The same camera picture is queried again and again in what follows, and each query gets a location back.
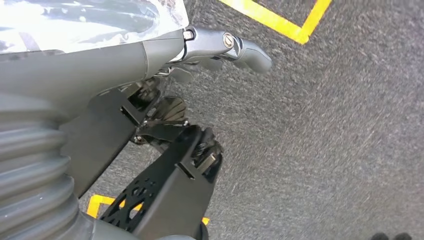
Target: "yellow tape line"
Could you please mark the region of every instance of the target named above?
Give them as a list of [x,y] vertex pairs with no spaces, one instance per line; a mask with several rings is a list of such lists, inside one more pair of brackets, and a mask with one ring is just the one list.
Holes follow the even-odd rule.
[[[92,216],[93,218],[97,218],[97,215],[99,214],[100,204],[106,204],[111,205],[115,201],[114,198],[108,197],[108,196],[102,196],[94,194],[90,197],[90,201],[88,202],[88,208],[87,208],[87,214]],[[122,201],[119,205],[121,208],[125,205],[125,201]],[[142,204],[136,206],[134,210],[139,211],[142,208]],[[210,219],[207,217],[204,217],[201,220],[205,225],[208,225]]]
[[302,26],[302,31],[310,36],[318,26],[332,0],[317,0]]
[[252,0],[220,1],[299,44],[309,41],[309,36],[331,3],[331,0],[317,0],[305,23],[300,27]]

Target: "gray plastic housing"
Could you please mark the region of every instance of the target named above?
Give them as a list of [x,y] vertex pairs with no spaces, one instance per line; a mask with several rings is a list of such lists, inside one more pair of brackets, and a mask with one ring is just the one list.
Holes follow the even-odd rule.
[[0,239],[136,239],[79,210],[59,126],[106,89],[150,78],[184,48],[182,31],[144,42],[0,62]]

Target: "gray carpet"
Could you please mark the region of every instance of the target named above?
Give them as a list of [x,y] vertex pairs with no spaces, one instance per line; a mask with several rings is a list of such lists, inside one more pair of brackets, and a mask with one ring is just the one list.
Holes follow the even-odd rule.
[[[262,2],[298,25],[314,4]],[[226,150],[211,240],[424,239],[423,1],[334,1],[303,46],[216,0],[187,8],[194,24],[256,41],[274,60],[265,75],[227,64],[165,83]],[[157,156],[127,146],[81,207],[116,196]]]

